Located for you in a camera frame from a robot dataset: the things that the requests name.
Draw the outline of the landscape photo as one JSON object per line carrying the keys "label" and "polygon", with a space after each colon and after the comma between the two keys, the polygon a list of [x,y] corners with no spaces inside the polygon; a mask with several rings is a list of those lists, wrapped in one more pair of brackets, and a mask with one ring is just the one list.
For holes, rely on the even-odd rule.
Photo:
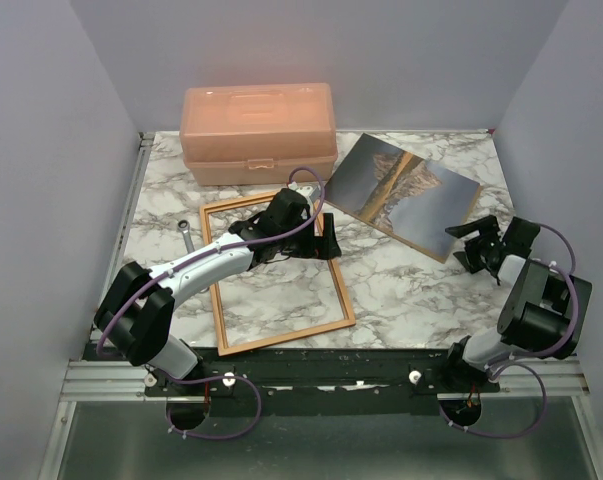
{"label": "landscape photo", "polygon": [[443,263],[454,243],[445,229],[467,221],[482,187],[437,161],[363,134],[325,189],[332,206]]}

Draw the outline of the orange wooden picture frame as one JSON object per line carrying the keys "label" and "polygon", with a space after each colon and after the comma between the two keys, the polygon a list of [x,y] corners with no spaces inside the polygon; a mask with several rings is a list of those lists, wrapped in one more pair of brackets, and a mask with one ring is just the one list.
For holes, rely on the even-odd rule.
{"label": "orange wooden picture frame", "polygon": [[[210,224],[211,214],[269,202],[275,197],[275,195],[276,192],[271,191],[267,193],[249,195],[236,199],[220,200],[201,206],[199,208],[199,217],[204,244],[208,245],[213,242]],[[344,283],[340,266],[336,259],[332,259],[328,261],[328,267],[332,276],[337,297],[339,299],[341,310],[344,315],[343,319],[323,325],[312,326],[301,330],[296,330],[289,333],[268,337],[265,339],[251,341],[236,346],[230,346],[228,343],[219,285],[217,283],[211,285],[209,287],[209,290],[212,300],[212,313],[215,325],[218,354],[220,356],[233,355],[289,341],[300,340],[303,338],[328,333],[343,328],[353,327],[356,324],[355,314],[350,296],[347,292],[347,288]]]}

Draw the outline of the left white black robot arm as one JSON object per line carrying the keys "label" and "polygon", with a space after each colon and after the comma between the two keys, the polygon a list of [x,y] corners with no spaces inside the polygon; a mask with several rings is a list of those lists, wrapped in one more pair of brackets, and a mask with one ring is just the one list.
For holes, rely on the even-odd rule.
{"label": "left white black robot arm", "polygon": [[325,261],[340,257],[333,214],[283,188],[264,210],[233,222],[203,248],[152,268],[137,262],[124,265],[94,317],[101,333],[97,352],[102,354],[105,343],[111,343],[131,365],[167,374],[178,393],[195,393],[203,372],[198,355],[170,333],[174,311],[213,284],[277,255]]}

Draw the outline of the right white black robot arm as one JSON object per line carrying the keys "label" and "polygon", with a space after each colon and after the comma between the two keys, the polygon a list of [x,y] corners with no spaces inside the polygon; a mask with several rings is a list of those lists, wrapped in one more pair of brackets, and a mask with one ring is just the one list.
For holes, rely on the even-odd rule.
{"label": "right white black robot arm", "polygon": [[466,336],[448,350],[440,370],[448,389],[461,392],[494,382],[516,360],[561,360],[576,350],[593,286],[574,275],[573,249],[568,250],[571,266],[567,270],[532,258],[541,230],[558,232],[519,217],[513,217],[502,232],[493,215],[445,229],[456,239],[476,234],[454,254],[467,272],[485,270],[499,285],[511,287],[496,326]]}

